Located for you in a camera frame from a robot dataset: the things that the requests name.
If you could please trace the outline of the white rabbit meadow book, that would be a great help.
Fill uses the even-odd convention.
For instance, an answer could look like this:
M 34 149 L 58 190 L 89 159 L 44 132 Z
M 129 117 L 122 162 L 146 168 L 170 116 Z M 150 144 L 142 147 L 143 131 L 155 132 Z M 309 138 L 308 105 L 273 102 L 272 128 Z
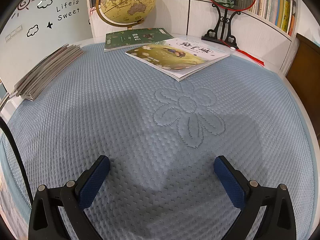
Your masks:
M 189 38 L 172 38 L 145 44 L 125 54 L 163 72 L 176 81 L 230 56 L 229 53 Z

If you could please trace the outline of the dark green book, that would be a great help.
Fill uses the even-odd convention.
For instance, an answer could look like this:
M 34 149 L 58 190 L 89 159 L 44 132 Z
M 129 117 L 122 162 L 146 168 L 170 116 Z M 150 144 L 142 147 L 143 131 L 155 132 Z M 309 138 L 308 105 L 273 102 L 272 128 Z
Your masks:
M 143 28 L 107 33 L 104 52 L 174 38 L 164 28 Z

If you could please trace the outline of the stack of organized books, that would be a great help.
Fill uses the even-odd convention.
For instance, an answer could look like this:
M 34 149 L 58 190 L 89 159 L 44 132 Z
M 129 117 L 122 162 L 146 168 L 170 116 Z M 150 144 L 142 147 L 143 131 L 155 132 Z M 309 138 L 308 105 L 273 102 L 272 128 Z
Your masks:
M 34 101 L 66 67 L 83 53 L 83 49 L 74 44 L 61 46 L 42 59 L 14 85 L 12 96 Z

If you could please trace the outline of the blue quilted table mat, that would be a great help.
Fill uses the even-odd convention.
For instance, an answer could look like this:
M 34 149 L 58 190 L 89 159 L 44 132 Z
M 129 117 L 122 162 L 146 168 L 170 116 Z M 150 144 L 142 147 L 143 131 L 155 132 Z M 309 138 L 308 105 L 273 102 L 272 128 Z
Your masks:
M 281 78 L 230 56 L 175 81 L 125 54 L 84 53 L 8 122 L 31 190 L 76 179 L 100 155 L 111 170 L 86 213 L 104 239 L 220 239 L 238 215 L 213 171 L 285 184 L 298 239 L 315 220 L 310 133 Z

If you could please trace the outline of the red tassel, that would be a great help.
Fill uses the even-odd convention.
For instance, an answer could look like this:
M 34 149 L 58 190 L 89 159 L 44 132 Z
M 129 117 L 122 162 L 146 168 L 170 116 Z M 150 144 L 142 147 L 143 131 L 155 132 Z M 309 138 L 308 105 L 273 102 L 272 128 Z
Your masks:
M 245 56 L 248 57 L 249 59 L 253 60 L 255 63 L 259 64 L 260 66 L 262 66 L 262 67 L 265 66 L 265 64 L 264 64 L 263 61 L 261 61 L 260 59 L 257 59 L 256 57 L 250 55 L 249 53 L 247 53 L 247 52 L 245 52 L 245 51 L 243 51 L 243 50 L 241 50 L 241 49 L 239 49 L 239 48 L 235 48 L 234 46 L 231 46 L 231 45 L 227 44 L 225 41 L 223 41 L 223 40 L 221 40 L 221 39 L 218 39 L 218 41 L 222 42 L 223 45 L 229 47 L 231 50 L 237 51 L 237 52 L 245 55 Z

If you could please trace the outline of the white bookshelf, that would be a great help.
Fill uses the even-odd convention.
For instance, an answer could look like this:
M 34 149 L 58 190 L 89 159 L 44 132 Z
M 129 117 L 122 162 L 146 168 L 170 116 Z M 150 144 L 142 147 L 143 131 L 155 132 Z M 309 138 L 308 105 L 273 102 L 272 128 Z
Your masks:
M 210 0 L 156 0 L 155 8 L 138 27 L 201 38 L 222 14 L 223 9 L 213 7 Z M 299 46 L 295 33 L 289 35 L 249 10 L 235 14 L 229 27 L 241 50 L 264 61 L 272 71 L 287 73 Z

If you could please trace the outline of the yellow desk globe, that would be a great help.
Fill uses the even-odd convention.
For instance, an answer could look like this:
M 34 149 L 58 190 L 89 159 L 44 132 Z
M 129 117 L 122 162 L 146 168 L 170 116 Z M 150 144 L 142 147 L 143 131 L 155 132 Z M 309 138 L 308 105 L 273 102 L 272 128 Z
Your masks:
M 96 0 L 99 18 L 113 27 L 132 29 L 142 24 L 156 0 Z

